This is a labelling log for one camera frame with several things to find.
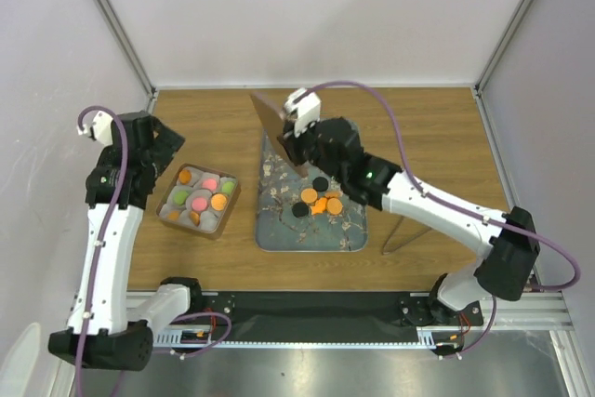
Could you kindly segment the orange chocolate chip cookie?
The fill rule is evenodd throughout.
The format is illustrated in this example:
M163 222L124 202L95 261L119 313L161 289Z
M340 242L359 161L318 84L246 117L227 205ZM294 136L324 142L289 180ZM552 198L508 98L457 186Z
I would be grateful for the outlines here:
M180 184L189 184L192 180L192 172L188 169L182 169L178 173L178 181Z

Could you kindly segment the green round cookie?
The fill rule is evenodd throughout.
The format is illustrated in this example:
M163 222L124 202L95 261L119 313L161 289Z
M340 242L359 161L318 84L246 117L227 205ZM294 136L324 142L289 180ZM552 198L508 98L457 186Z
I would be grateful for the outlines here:
M233 190L235 188L235 182L234 181L226 181L221 185L221 189L220 191L222 193L231 195Z
M176 205L185 205L189 195L187 191L178 190L173 194L172 200Z

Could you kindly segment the pink round cookie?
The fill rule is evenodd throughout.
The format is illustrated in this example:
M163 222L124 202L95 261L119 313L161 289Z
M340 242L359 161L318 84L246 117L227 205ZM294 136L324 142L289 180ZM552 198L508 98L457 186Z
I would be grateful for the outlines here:
M208 200L204 197L196 197L192 200L192 210L197 213L202 213L208 208Z
M201 188L214 192L218 187L218 180L215 178L207 178L201 182Z

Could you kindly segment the rose gold cookie tin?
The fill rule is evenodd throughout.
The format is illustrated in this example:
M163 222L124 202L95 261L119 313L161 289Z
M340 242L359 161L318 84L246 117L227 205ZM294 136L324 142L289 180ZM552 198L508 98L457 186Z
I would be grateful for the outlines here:
M216 240L240 192L239 179L230 173L183 164L166 188L156 215L166 226Z

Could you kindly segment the rose gold tin lid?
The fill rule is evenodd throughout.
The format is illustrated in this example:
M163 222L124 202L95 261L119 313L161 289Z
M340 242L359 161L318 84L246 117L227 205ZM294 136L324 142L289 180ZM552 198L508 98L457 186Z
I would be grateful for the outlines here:
M284 127L281 107L274 101L266 98L264 94L258 92L251 93L250 99L275 153L279 155L296 174L302 178L306 178L308 176L307 167L304 165L294 165L279 140L283 135Z

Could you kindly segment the plain orange round cookie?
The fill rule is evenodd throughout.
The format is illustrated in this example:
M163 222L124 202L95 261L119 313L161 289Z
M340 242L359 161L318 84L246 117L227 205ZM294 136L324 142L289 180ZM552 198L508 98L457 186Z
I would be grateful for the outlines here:
M167 215L167 219L176 221L179 219L180 212L178 210L172 211Z

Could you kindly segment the orange swirl cookie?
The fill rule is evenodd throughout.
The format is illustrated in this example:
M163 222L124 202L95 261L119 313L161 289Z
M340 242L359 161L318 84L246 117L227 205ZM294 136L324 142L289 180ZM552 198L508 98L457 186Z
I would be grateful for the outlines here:
M194 226L199 225L199 223L200 223L200 214L199 213L197 213L195 211L191 211L189 213L189 218Z

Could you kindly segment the orange embossed biscuit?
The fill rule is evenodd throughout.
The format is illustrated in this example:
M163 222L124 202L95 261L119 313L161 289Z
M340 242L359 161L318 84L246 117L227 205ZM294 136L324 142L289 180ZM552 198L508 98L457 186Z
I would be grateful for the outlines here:
M210 199L210 206L220 212L225 209L228 203L228 196L224 193L215 193Z
M306 204L314 204L318 200L318 192L313 188L306 188L301 192L300 198Z

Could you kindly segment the steel serving tongs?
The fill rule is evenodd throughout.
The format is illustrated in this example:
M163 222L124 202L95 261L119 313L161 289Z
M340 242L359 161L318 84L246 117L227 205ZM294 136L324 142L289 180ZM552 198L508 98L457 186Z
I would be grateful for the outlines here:
M415 223L410 218L399 217L389 236L380 248L382 256L391 255L406 245L412 244L430 232L426 225Z

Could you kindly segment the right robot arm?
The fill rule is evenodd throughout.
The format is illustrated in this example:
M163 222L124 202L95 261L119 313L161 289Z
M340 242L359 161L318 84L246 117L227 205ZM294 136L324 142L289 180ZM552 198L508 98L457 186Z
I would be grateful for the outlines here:
M482 208L409 177L401 166L366 152L344 118L304 126L285 119L275 138L290 163L319 168L353 202L413 219L475 253L475 262L443 274L431 289L427 307L434 322L450 324L482 298L522 297L540 251L526 234L535 227L529 212Z

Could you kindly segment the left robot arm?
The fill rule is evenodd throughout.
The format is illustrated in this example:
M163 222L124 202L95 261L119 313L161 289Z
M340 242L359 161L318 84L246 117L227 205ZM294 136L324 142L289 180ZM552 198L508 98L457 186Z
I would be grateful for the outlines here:
M153 339L177 317L198 321L205 302L192 278L165 279L133 311L126 291L136 236L156 180L185 139L148 112L117 114L89 106L77 132L103 149L86 178L86 256L65 329L54 332L48 350L78 368L140 371Z

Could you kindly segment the black sandwich cookie upper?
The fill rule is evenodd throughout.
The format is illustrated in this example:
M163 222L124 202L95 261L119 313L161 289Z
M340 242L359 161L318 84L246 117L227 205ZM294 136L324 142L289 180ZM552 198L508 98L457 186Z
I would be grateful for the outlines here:
M317 177L312 181L312 188L317 192L326 192L329 188L329 181L324 177Z

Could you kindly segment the black sandwich cookie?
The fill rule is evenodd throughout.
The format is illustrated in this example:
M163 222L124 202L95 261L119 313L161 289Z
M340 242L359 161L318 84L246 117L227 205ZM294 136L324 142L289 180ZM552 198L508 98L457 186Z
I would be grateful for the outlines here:
M329 181L324 177L317 177L312 181L312 188L317 192L326 192L329 188Z
M310 207L304 202L297 202L292 205L291 211L295 218L305 218L310 214Z

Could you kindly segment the orange sandwich biscuit right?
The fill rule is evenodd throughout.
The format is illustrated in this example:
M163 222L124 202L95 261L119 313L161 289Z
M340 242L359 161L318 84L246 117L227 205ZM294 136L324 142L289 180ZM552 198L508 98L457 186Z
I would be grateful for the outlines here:
M342 212L342 209L343 209L343 204L338 198L331 197L331 198L327 199L327 202L326 202L326 212L327 213L336 216Z

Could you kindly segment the orange flower cookie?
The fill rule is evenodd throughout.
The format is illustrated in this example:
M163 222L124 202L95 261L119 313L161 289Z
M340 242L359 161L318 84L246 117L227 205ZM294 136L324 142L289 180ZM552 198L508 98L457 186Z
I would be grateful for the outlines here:
M313 215L322 214L326 210L327 198L320 197L311 204L311 213Z

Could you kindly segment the blue floral serving tray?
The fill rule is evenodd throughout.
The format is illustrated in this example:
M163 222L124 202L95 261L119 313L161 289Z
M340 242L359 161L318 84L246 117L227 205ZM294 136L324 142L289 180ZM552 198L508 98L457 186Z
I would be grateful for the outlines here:
M329 181L326 192L341 192L337 182L315 167L308 176L300 177L275 153L267 136L262 138L259 165L255 241L268 252L356 252L368 240L366 209L340 197L343 204L339 215L325 212L305 218L295 218L292 205L303 202L301 192L312 188L312 181L324 177ZM326 192L318 192L318 198Z

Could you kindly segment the black sandwich cookie lower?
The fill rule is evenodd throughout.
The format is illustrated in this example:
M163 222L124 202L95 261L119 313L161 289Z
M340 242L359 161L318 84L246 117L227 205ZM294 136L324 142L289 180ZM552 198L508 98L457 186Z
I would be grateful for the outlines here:
M297 202L292 205L291 211L295 218L305 218L310 214L310 207L304 202Z

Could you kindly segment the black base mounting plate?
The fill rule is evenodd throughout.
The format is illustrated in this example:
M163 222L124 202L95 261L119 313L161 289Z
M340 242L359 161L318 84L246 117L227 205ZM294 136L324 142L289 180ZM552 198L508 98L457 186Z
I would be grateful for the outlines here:
M426 293L413 292L211 292L204 293L208 310L228 315L232 327L247 331L321 327L376 327L387 333L391 326L456 332L480 328L484 318L480 304L470 303L461 316L435 318Z

